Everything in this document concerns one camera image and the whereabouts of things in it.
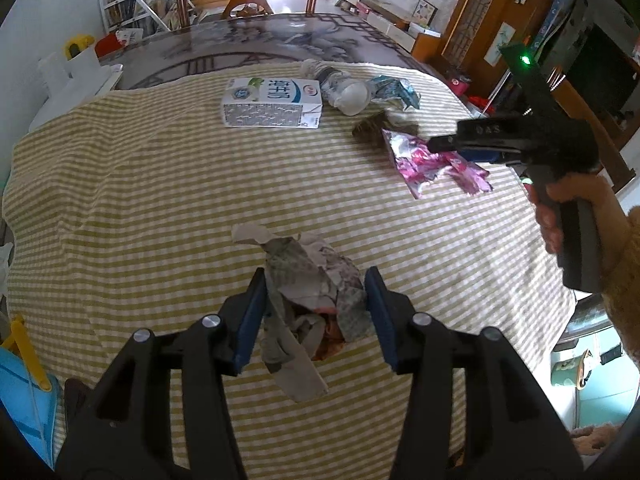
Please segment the fuzzy tan sleeve forearm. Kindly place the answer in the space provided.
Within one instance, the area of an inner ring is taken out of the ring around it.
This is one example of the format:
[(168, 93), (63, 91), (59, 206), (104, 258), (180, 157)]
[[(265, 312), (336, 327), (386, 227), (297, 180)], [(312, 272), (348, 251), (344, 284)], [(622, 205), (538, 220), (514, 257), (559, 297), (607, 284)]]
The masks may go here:
[[(604, 305), (608, 318), (620, 336), (622, 348), (639, 367), (639, 223), (617, 266), (604, 280)], [(583, 456), (601, 453), (617, 436), (619, 426), (604, 424), (578, 428), (570, 433), (577, 452)]]

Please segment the person right hand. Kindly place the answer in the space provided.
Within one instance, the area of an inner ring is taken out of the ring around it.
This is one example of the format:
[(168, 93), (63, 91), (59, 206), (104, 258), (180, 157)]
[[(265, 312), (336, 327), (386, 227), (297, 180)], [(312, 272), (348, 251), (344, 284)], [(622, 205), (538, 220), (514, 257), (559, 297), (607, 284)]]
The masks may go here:
[[(525, 185), (529, 200), (535, 205), (536, 220), (549, 254), (560, 252), (563, 232), (553, 210), (541, 203), (533, 185)], [(631, 223), (605, 178), (592, 174), (568, 174), (547, 186), (548, 196), (557, 203), (586, 200), (592, 206), (601, 245), (601, 271), (608, 274), (620, 262), (632, 232)]]

